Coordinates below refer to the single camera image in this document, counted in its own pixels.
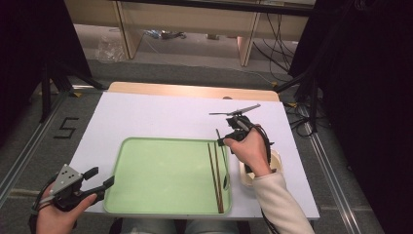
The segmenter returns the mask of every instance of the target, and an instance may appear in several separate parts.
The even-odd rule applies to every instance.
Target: floor
[[[218,40],[211,40],[207,39],[207,36],[204,34],[193,33],[185,33],[185,38],[177,37],[168,40],[155,39],[150,35],[145,35],[134,59],[125,60],[122,55],[119,54],[116,58],[107,59],[102,57],[103,53],[102,50],[99,50],[99,46],[104,45],[102,43],[104,36],[106,40],[111,40],[111,45],[116,49],[120,41],[119,29],[85,25],[75,26],[85,55],[87,59],[90,60],[91,67],[94,69],[100,67],[99,65],[102,67],[110,67],[115,64],[126,64],[128,66],[164,64],[199,69],[217,68],[230,70],[239,72],[240,76],[241,74],[247,74],[248,79],[257,79],[268,85],[275,84],[276,82],[281,84],[291,79],[283,69],[269,62],[269,60],[257,50],[260,49],[269,55],[272,51],[271,47],[274,45],[274,40],[263,41],[261,39],[255,39],[256,47],[251,51],[247,67],[240,66],[235,38],[219,35]],[[284,42],[284,44],[291,52],[294,52],[297,46],[297,42]],[[282,66],[286,66],[281,54],[275,54],[276,55],[273,55],[275,60]],[[281,101],[293,102],[294,99],[292,95],[295,88],[296,87],[291,87],[288,91],[282,92],[280,94]],[[82,111],[85,115],[92,116],[93,106],[98,102],[99,94],[91,92],[88,95],[84,95],[84,97],[85,100],[83,100],[82,103],[89,103],[90,105],[82,105],[81,109],[76,109],[79,108],[80,103],[78,102],[80,100],[71,99],[64,102],[62,106],[65,111],[68,112],[64,113],[65,116],[76,111]],[[34,108],[39,107],[39,105],[40,99],[38,98],[38,93],[35,93],[33,94],[33,107],[26,110],[7,145],[0,149],[2,156],[8,156],[0,159],[2,160],[2,166],[0,166],[0,169],[2,169],[0,172],[1,178],[7,175],[7,170],[11,168],[17,158],[16,155],[24,151],[25,143],[31,140],[31,133],[36,131],[39,111],[36,111]],[[299,120],[303,115],[307,115],[307,111],[308,109],[305,105],[300,105],[298,108],[286,109],[288,119],[291,123]],[[368,206],[368,202],[358,187],[357,180],[347,168],[345,156],[342,154],[340,145],[333,131],[328,128],[328,120],[323,116],[322,108],[319,109],[319,115],[323,118],[318,120],[319,132],[317,134],[310,137],[302,136],[309,132],[310,128],[308,125],[302,125],[292,130],[316,203],[319,205],[320,219],[313,223],[316,232],[383,233],[380,224],[377,222],[374,213]],[[84,128],[86,128],[87,124],[88,121],[82,123]],[[72,145],[71,148],[75,150],[76,145]],[[55,148],[52,149],[51,147],[42,147],[42,145],[40,145],[37,150],[45,155],[57,154],[59,153],[59,146],[55,145]],[[73,152],[65,152],[64,154],[70,157],[72,153]],[[34,154],[33,158],[40,161],[45,160],[39,159],[40,156],[37,154],[40,153],[28,152],[28,154]],[[61,165],[61,161],[63,160],[56,159],[53,163],[55,165]],[[27,211],[21,207],[21,204],[26,204],[27,207],[30,206],[33,195],[29,195],[29,192],[36,190],[36,187],[25,184],[39,183],[39,177],[47,177],[50,175],[46,175],[50,169],[44,169],[41,176],[33,178],[32,175],[27,172],[29,170],[39,171],[39,168],[41,169],[43,166],[31,163],[26,165],[26,167],[27,169],[18,175],[19,181],[14,186],[13,193],[9,194],[8,200],[4,203],[3,207],[0,206],[0,233],[2,233],[3,228],[4,230],[11,230],[10,233],[27,233],[26,228],[18,225],[19,219],[28,217]],[[20,191],[19,189],[21,188],[28,188],[28,191]],[[103,232],[102,230],[108,229],[111,220],[112,219],[108,217],[96,218],[92,215],[85,215],[85,217],[80,220],[79,225],[89,225],[89,228],[78,228],[75,232],[100,233]],[[254,220],[249,224],[252,233],[267,233],[265,223],[262,220]]]

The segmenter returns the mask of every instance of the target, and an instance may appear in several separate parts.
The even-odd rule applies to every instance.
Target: hand
[[[49,191],[51,190],[52,186],[53,185],[51,184],[46,189],[46,192],[43,194],[43,198],[49,196]],[[90,195],[70,212],[62,212],[54,205],[43,208],[39,212],[39,216],[37,218],[36,233],[70,233],[76,219],[94,202],[96,197],[96,194]]]
[[[231,148],[241,162],[249,165],[255,176],[260,177],[271,173],[264,139],[257,130],[251,129],[246,138],[240,142],[224,138],[224,143]]]

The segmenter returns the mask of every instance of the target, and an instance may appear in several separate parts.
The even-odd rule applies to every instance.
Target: green cutting board
[[[104,209],[120,215],[220,215],[208,143],[218,184],[214,140],[125,139],[113,170],[115,184],[106,192]],[[225,214],[231,208],[228,160],[216,147]]]

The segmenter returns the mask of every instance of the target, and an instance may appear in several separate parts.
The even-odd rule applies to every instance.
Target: white table
[[[94,112],[70,166],[78,172],[99,167],[99,174],[83,183],[83,190],[101,185],[111,177],[121,143],[128,137],[170,137],[217,139],[215,129],[223,136],[232,132],[226,116],[211,112],[230,112],[260,103],[247,112],[253,123],[266,130],[272,145],[282,157],[288,190],[309,220],[319,219],[319,212],[298,155],[282,103],[263,100],[234,100],[204,97],[169,97],[137,94],[104,93]],[[240,181],[239,161],[230,155],[232,208],[213,218],[251,219],[262,217],[252,188]],[[88,209],[106,214],[102,202]],[[208,215],[136,214],[158,218],[211,218]]]

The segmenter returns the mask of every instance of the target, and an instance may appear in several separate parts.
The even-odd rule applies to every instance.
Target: person's left hand
[[[46,192],[43,194],[42,199],[49,196],[49,191],[52,187],[53,185],[51,184],[46,189]],[[76,222],[76,219],[79,217],[79,215],[82,214],[82,212],[85,209],[87,209],[94,202],[96,197],[96,194],[90,195],[89,197],[85,198],[81,203],[79,203],[79,205],[70,212],[62,212],[54,205],[49,205],[48,207],[41,209],[37,217],[36,233],[70,233],[73,228],[73,225]]]

